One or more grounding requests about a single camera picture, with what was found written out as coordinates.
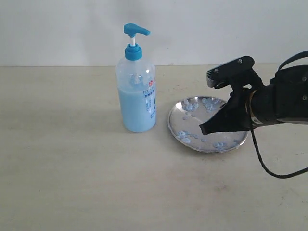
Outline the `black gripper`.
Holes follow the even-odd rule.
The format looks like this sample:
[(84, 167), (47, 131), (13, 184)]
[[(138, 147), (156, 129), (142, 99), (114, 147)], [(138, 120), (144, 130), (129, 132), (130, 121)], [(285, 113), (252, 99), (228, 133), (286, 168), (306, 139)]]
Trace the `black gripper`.
[(276, 115), (274, 84), (251, 84), (250, 94), (230, 94), (229, 100), (209, 120), (199, 125), (203, 135), (249, 131), (253, 127), (281, 124)]

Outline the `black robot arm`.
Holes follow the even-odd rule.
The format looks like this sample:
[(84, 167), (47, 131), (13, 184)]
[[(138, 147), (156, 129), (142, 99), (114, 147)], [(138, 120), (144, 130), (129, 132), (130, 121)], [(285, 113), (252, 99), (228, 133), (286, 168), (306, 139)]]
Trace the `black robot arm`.
[(278, 70), (264, 85), (249, 68), (228, 75), (219, 88), (230, 85), (230, 98), (210, 119), (199, 125), (204, 135), (250, 131), (258, 127), (308, 122), (308, 67)]

